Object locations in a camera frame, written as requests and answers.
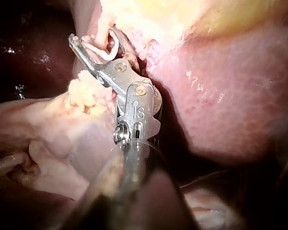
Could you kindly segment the right arm instrument jaw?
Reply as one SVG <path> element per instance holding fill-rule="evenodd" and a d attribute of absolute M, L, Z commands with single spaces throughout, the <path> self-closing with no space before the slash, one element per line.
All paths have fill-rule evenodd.
<path fill-rule="evenodd" d="M 139 63 L 137 60 L 137 56 L 127 36 L 123 32 L 119 32 L 118 38 L 120 49 L 122 51 L 122 57 L 130 63 L 133 70 L 138 70 Z"/>
<path fill-rule="evenodd" d="M 100 69 L 98 68 L 99 65 L 92 60 L 85 47 L 82 45 L 79 37 L 75 34 L 70 34 L 68 37 L 68 43 L 70 49 L 74 52 L 86 69 L 94 77 L 102 77 Z"/>

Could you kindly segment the right arm instrument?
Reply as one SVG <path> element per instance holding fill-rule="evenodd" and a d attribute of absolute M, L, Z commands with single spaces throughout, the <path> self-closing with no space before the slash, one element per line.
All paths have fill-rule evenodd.
<path fill-rule="evenodd" d="M 147 140 L 158 146 L 162 96 L 151 80 L 123 59 L 97 65 L 96 72 L 116 93 L 114 142 Z"/>

